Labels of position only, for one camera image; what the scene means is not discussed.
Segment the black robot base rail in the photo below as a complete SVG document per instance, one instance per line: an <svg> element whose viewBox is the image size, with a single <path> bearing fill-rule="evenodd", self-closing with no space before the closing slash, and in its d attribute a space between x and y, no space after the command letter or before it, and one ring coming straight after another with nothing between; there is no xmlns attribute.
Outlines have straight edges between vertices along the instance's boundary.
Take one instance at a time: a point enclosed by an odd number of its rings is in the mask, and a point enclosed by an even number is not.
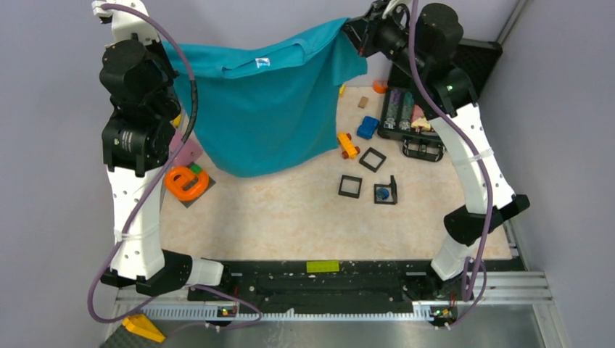
<svg viewBox="0 0 615 348"><path fill-rule="evenodd" d="M453 304L466 293L457 275L441 280L426 260L342 260L337 270L310 272L306 261L225 261L216 290L264 314L409 313L418 301Z"/></svg>

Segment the teal garment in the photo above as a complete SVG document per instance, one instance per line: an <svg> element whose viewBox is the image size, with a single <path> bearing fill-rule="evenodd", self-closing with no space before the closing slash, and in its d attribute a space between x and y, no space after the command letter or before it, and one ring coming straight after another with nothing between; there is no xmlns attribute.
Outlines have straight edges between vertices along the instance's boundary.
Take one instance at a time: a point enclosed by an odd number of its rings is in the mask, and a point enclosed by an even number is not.
<svg viewBox="0 0 615 348"><path fill-rule="evenodd" d="M253 50L164 43L186 111L194 74L193 132L218 169L241 178L268 175L337 147L339 88L368 69L342 32L345 23L331 20ZM271 66L257 68L260 57Z"/></svg>

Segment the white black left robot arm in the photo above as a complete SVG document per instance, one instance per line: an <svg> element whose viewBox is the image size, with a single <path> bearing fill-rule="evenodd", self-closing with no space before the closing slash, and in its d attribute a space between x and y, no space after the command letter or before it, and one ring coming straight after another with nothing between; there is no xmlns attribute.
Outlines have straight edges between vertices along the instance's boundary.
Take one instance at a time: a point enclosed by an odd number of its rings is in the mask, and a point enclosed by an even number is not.
<svg viewBox="0 0 615 348"><path fill-rule="evenodd" d="M100 283L135 286L155 297L205 285L225 299L233 281L220 262L162 248L162 180L178 150L171 150L172 121L182 106L174 90L178 73L163 46L170 35L141 1L94 1L93 13L110 24L99 81L110 94L112 114L102 131L102 158L112 189L114 248L98 274Z"/></svg>

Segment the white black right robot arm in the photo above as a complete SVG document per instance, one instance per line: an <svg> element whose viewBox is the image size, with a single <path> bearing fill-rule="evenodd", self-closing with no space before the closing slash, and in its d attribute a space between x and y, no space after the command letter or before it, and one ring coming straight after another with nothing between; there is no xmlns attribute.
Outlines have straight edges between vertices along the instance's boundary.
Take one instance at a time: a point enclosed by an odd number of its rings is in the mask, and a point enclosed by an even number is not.
<svg viewBox="0 0 615 348"><path fill-rule="evenodd" d="M444 299L467 259L482 256L495 228L529 208L505 179L482 127L478 95L469 74L454 62L463 27L441 3L374 1L349 20L344 32L360 56L383 54L410 78L410 92L448 151L461 182L464 205L447 214L447 237L431 261L427 293Z"/></svg>

